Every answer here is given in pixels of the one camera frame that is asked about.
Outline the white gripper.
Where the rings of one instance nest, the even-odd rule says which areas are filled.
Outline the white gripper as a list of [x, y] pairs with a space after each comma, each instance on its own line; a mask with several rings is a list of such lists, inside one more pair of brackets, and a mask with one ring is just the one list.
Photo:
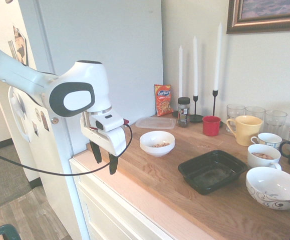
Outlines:
[[85, 124], [83, 117], [80, 118], [82, 134], [90, 140], [90, 147], [96, 162], [102, 162], [100, 148], [109, 153], [109, 172], [113, 175], [118, 166], [118, 155], [126, 147], [126, 137], [123, 128], [120, 126], [110, 131], [90, 128]]

